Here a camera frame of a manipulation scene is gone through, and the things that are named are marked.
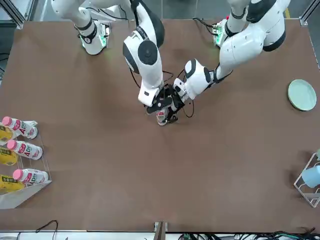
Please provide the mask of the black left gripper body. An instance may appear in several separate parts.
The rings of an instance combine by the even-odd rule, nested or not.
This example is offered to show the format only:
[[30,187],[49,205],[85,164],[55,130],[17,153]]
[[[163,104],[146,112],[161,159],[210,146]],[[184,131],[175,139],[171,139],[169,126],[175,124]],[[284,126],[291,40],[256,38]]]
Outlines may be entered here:
[[171,109],[173,112],[178,112],[180,109],[182,109],[185,106],[184,102],[181,100],[179,94],[175,90],[172,92],[171,98],[172,98]]

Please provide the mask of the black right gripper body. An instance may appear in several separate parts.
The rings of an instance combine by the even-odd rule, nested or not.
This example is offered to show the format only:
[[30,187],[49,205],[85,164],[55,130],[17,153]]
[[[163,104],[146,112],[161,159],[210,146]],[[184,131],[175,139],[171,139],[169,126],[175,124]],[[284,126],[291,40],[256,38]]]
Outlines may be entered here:
[[173,86],[171,84],[165,84],[159,94],[153,100],[153,107],[167,107],[173,102]]

